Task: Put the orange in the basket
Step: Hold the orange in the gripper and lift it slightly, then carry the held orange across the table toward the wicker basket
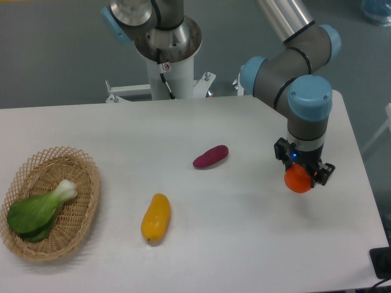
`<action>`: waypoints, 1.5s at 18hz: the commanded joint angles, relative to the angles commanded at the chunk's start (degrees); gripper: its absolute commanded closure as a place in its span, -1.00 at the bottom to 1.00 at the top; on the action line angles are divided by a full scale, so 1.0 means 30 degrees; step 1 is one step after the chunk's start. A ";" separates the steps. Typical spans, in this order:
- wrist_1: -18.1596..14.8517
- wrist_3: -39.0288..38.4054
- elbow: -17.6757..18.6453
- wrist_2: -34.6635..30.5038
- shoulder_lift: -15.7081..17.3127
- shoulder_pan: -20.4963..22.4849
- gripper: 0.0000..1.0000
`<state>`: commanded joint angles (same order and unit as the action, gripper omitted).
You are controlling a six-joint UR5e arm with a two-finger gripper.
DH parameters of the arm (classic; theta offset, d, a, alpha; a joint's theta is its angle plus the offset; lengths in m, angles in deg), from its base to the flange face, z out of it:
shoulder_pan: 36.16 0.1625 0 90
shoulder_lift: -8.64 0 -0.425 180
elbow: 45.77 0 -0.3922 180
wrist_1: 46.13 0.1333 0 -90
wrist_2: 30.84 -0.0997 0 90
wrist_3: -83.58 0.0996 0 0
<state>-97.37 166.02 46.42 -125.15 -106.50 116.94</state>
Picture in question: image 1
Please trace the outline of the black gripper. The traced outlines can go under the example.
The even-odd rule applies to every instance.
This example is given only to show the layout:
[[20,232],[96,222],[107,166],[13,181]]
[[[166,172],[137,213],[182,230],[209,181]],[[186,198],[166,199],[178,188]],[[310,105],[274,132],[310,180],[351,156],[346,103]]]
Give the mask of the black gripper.
[[293,164],[300,165],[311,174],[312,187],[319,184],[325,186],[335,170],[335,165],[322,163],[322,152],[323,145],[312,151],[301,151],[292,145],[289,146],[283,137],[274,144],[275,157],[285,165],[285,171]]

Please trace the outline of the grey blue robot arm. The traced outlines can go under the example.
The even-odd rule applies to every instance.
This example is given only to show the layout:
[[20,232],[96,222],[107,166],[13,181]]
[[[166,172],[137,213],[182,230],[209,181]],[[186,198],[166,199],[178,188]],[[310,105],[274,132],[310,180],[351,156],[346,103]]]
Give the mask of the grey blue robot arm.
[[[302,1],[260,1],[260,8],[285,46],[268,60],[255,56],[239,73],[239,85],[287,119],[287,136],[274,144],[285,166],[285,184],[293,177],[314,187],[325,185],[335,167],[321,159],[332,87],[316,76],[340,51],[331,26],[315,23]],[[184,13],[182,1],[111,1],[101,15],[120,43],[133,42],[145,59],[153,99],[196,96],[194,61],[202,34]]]

